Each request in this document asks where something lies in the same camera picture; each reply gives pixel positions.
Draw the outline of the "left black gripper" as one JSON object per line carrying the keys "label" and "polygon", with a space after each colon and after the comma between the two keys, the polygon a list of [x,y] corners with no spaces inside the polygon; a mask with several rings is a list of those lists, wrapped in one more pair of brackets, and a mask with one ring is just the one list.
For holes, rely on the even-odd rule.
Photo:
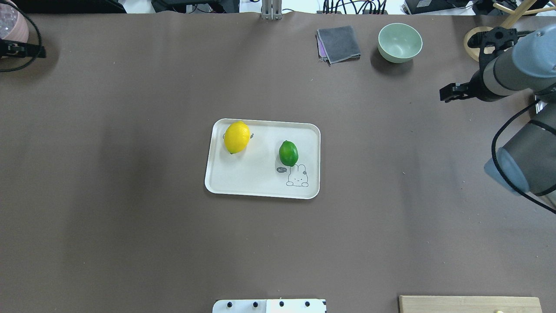
{"label": "left black gripper", "polygon": [[44,47],[20,47],[21,42],[0,40],[0,57],[36,57],[39,59],[46,58],[46,50]]}

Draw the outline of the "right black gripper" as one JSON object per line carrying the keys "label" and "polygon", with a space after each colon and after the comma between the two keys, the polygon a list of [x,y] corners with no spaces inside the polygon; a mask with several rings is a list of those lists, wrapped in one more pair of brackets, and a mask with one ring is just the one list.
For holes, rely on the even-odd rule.
{"label": "right black gripper", "polygon": [[492,93],[485,86],[483,74],[476,71],[468,83],[450,83],[439,89],[440,100],[448,103],[455,100],[477,98],[484,102],[492,101]]}

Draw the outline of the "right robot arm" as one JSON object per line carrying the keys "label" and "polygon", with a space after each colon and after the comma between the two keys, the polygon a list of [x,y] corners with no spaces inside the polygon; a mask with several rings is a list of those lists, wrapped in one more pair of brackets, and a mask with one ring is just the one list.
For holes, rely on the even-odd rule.
{"label": "right robot arm", "polygon": [[522,90],[534,101],[524,112],[536,113],[500,148],[494,148],[484,172],[514,194],[555,199],[556,29],[518,31],[495,27],[473,34],[467,46],[479,49],[479,69],[467,83],[450,83],[441,101],[477,98],[494,102]]}

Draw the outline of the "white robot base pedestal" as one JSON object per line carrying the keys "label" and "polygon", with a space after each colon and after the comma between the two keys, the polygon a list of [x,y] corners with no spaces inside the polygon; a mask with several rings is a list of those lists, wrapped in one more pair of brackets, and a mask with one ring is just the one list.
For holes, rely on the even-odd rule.
{"label": "white robot base pedestal", "polygon": [[326,313],[324,299],[235,299],[217,300],[213,313]]}

